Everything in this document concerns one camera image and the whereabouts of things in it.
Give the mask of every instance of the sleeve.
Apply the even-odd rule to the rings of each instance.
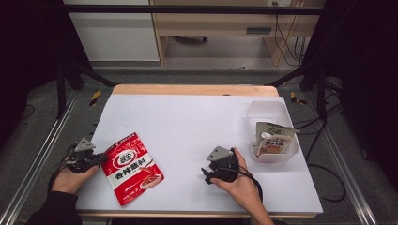
[[[77,198],[64,192],[50,192],[40,210],[32,214],[26,225],[82,224],[76,213]]]

